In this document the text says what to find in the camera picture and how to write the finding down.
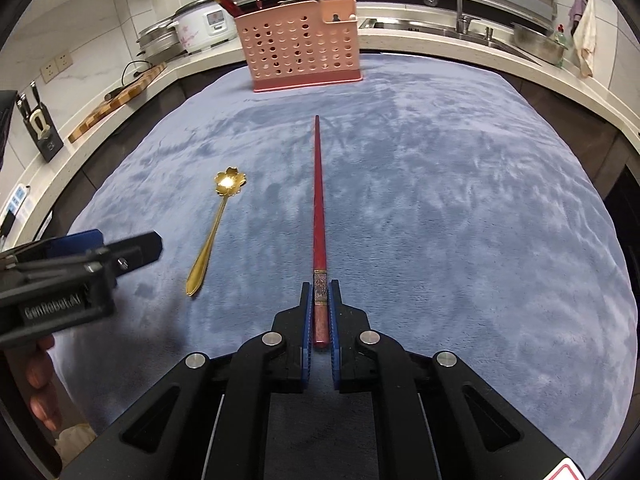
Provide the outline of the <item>person's left hand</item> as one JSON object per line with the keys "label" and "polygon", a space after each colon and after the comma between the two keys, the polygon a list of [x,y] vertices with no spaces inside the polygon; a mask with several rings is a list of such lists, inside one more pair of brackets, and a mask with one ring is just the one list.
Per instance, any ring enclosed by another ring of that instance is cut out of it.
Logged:
{"label": "person's left hand", "polygon": [[63,422],[49,353],[54,344],[54,337],[47,335],[26,346],[9,348],[4,352],[29,411],[51,432],[60,430]]}

